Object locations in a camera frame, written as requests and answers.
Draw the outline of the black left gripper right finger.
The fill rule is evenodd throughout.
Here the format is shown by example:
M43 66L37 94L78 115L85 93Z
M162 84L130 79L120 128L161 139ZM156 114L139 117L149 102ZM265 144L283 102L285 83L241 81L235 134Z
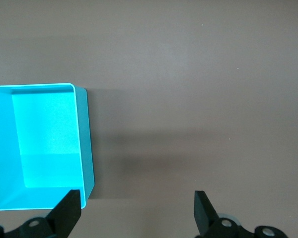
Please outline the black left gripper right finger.
M199 238L286 238L287 235L271 226L257 226L250 232L237 218L219 214L204 191L195 191L194 218Z

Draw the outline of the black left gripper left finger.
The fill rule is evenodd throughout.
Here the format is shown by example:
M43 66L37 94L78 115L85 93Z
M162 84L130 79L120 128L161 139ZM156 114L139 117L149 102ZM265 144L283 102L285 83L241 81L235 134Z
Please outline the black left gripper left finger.
M46 217L29 219L9 232L0 226L0 238L67 238L80 216L80 191L70 190Z

